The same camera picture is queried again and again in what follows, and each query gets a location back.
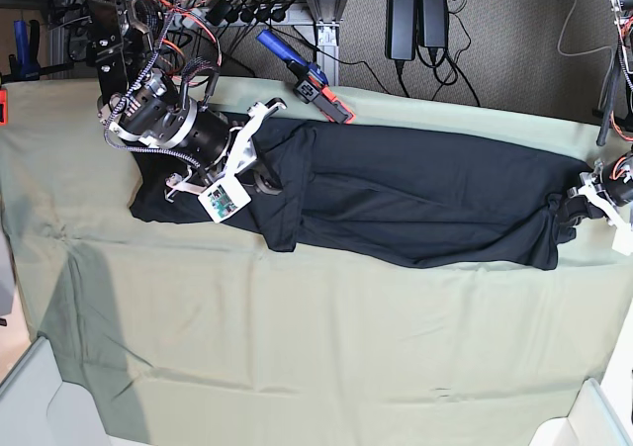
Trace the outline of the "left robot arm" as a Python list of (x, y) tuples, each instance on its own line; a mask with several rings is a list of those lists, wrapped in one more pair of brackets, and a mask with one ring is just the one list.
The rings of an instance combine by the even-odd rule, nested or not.
[[(596, 113), (600, 118), (596, 144), (604, 146), (609, 132), (623, 141), (632, 142), (632, 129), (615, 116), (615, 94), (624, 80), (632, 88), (632, 0), (608, 0), (617, 31), (617, 45), (606, 78), (604, 96)], [(597, 161), (591, 172), (579, 175), (579, 185), (571, 188), (561, 203), (558, 221), (575, 226), (583, 220), (606, 219), (615, 224), (618, 210), (632, 205), (632, 152), (615, 161)]]

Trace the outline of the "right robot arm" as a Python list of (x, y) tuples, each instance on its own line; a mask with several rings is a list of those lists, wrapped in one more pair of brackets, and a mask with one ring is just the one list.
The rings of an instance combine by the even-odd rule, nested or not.
[(284, 102), (257, 102), (232, 121), (209, 106), (220, 77), (220, 52), (213, 60), (183, 54), (175, 64), (162, 60), (166, 50), (177, 48), (167, 37), (177, 18), (210, 32), (187, 0), (85, 1), (88, 51), (98, 73), (99, 119), (108, 145), (181, 161), (186, 171), (168, 177), (167, 201), (230, 182), (249, 194), (281, 193), (254, 136)]

